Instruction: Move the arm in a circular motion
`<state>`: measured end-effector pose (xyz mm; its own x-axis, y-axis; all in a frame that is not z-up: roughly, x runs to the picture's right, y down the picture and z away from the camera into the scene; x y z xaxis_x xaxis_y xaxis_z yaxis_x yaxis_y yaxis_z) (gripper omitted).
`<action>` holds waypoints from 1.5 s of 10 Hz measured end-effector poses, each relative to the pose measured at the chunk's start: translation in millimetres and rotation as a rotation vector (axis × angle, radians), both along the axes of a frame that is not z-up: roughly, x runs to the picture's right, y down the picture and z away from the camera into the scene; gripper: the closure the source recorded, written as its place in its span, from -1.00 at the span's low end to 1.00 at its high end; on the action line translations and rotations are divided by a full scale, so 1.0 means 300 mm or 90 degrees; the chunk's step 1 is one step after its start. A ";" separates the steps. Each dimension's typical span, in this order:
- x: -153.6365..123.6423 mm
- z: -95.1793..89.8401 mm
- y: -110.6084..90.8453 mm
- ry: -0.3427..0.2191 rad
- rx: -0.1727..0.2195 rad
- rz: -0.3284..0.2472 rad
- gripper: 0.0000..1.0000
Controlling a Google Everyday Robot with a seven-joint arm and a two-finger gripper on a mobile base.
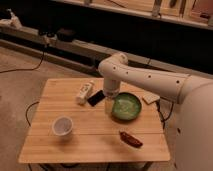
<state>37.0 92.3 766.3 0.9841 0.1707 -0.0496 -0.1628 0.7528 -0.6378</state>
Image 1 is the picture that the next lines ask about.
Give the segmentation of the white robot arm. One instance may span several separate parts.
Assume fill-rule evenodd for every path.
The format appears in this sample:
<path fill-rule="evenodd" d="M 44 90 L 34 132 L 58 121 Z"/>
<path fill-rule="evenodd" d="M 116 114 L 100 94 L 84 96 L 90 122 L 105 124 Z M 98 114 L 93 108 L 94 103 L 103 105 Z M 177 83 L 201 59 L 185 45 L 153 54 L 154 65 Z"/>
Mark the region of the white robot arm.
<path fill-rule="evenodd" d="M 124 53 L 102 60 L 103 93 L 115 98 L 126 82 L 180 105 L 174 171 L 213 171 L 213 79 L 128 65 Z"/>

